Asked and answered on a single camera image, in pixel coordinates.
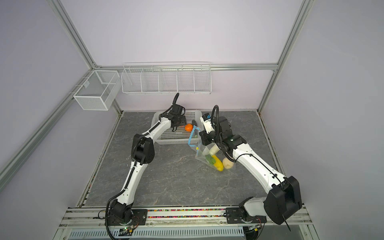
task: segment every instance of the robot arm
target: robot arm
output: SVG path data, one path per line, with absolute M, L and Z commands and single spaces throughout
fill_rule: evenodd
M 170 127 L 177 128 L 186 124 L 185 108 L 177 105 L 177 93 L 172 106 L 160 114 L 159 121 L 148 131 L 136 134 L 133 138 L 131 151 L 131 167 L 124 182 L 122 190 L 116 196 L 110 198 L 106 207 L 106 228 L 108 219 L 115 219 L 121 224 L 129 224 L 133 217 L 131 210 L 134 195 L 140 178 L 155 156 L 154 141 Z M 202 116 L 204 131 L 199 134 L 203 145 L 215 143 L 224 155 L 233 162 L 240 162 L 260 182 L 268 194 L 265 201 L 253 197 L 245 199 L 239 204 L 241 219 L 246 222 L 255 216 L 269 216 L 276 224 L 282 224 L 301 208 L 301 196 L 299 183 L 294 177 L 285 177 L 268 165 L 240 135 L 233 135 L 230 124 L 225 117 L 219 116 L 218 106 L 212 111 L 212 115 Z
M 107 202 L 105 225 L 111 239 L 114 238 L 110 235 L 108 229 L 108 219 L 113 219 L 115 222 L 124 225 L 129 224 L 134 217 L 131 210 L 134 195 L 144 170 L 155 157 L 154 141 L 170 127 L 175 129 L 178 126 L 186 125 L 185 108 L 176 104 L 178 96 L 179 93 L 176 94 L 172 106 L 159 115 L 159 120 L 156 124 L 144 133 L 136 134 L 133 137 L 132 162 L 129 174 L 125 179 L 121 192 L 110 198 Z
M 228 120 L 219 116 L 217 105 L 211 115 L 205 114 L 201 120 L 205 128 L 199 133 L 202 144 L 215 143 L 228 160 L 244 165 L 268 194 L 263 202 L 250 197 L 240 203 L 242 220 L 246 222 L 256 215 L 267 215 L 276 224 L 282 224 L 302 207 L 298 181 L 273 169 L 252 150 L 245 139 L 234 135 Z

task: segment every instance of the white sticker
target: white sticker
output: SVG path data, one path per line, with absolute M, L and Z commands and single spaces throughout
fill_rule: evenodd
M 85 83 L 84 83 L 84 87 L 87 88 L 88 85 L 89 85 L 89 81 L 87 80 L 87 81 L 85 81 Z

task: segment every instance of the white wall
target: white wall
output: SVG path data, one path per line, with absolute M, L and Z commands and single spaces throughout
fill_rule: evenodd
M 180 94 L 177 103 L 186 109 L 257 109 L 271 79 L 271 70 L 213 71 L 211 94 Z M 117 101 L 124 111 L 166 110 L 174 95 L 126 95 Z
M 0 167 L 88 70 L 45 0 L 0 1 Z
M 0 193 L 1 239 L 50 240 L 75 207 L 116 120 L 74 102 Z
M 276 63 L 302 0 L 63 0 L 101 66 Z
M 262 116 L 320 239 L 382 239 L 384 2 L 316 1 Z
M 45 0 L 0 1 L 0 167 L 88 70 Z M 1 239 L 53 238 L 116 119 L 76 102 L 0 192 Z

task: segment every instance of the plastic basket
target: plastic basket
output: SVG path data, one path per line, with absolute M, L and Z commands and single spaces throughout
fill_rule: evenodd
M 151 126 L 153 126 L 159 120 L 159 114 L 161 113 L 162 111 L 156 112 L 154 114 Z M 192 120 L 195 120 L 197 126 L 200 129 L 204 129 L 204 125 L 200 122 L 201 115 L 201 111 L 199 110 L 185 111 L 185 118 L 187 120 L 187 123 L 192 124 Z M 156 140 L 156 142 L 158 144 L 187 144 L 190 134 L 191 132 L 187 132 L 184 127 L 178 127 L 175 132 L 172 132 L 172 128 L 169 128 Z
M 84 110 L 107 111 L 121 84 L 117 71 L 94 70 L 73 97 Z

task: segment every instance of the white robot arm segment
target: white robot arm segment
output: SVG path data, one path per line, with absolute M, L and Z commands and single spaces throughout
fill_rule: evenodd
M 245 168 L 260 182 L 266 193 L 284 181 L 284 175 L 273 169 L 259 155 L 257 155 L 248 143 L 243 143 L 233 150 L 234 159 L 245 166 Z
M 158 121 L 155 125 L 153 125 L 148 131 L 143 132 L 142 135 L 148 133 L 148 135 L 146 135 L 146 138 L 151 138 L 153 141 L 156 141 L 165 130 L 170 128 L 170 126 L 171 121 L 168 118 L 161 118 L 161 120 Z M 119 203 L 126 205 L 131 205 L 133 203 L 137 186 L 139 185 L 141 176 L 143 175 L 143 172 L 147 168 L 147 166 L 148 164 L 137 164 L 137 161 L 131 162 L 129 172 L 131 172 L 133 168 L 135 169 L 132 175 L 128 174 L 127 178 L 125 179 L 124 185 L 121 189 L 125 189 L 125 192 L 117 197 L 117 201 Z

